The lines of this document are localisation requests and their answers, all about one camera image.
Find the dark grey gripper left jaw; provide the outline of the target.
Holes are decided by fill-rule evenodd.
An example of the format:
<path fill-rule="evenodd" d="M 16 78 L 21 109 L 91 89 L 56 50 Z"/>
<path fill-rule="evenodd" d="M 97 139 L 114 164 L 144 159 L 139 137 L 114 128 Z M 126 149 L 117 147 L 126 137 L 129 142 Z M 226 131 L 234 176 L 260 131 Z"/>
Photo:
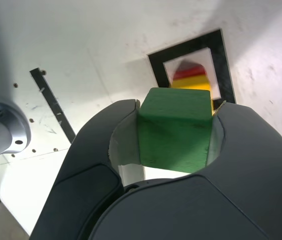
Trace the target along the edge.
<path fill-rule="evenodd" d="M 120 100 L 92 117 L 72 142 L 30 235 L 86 240 L 103 212 L 145 178 L 140 162 L 140 102 Z"/>

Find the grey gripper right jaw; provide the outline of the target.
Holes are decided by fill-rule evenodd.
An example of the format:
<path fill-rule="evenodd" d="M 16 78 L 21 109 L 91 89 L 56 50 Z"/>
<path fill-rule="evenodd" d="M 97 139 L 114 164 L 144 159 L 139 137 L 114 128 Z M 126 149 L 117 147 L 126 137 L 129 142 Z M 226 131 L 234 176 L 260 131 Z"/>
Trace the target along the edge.
<path fill-rule="evenodd" d="M 247 106 L 225 103 L 218 157 L 196 173 L 113 203 L 92 240 L 282 240 L 282 136 Z"/>

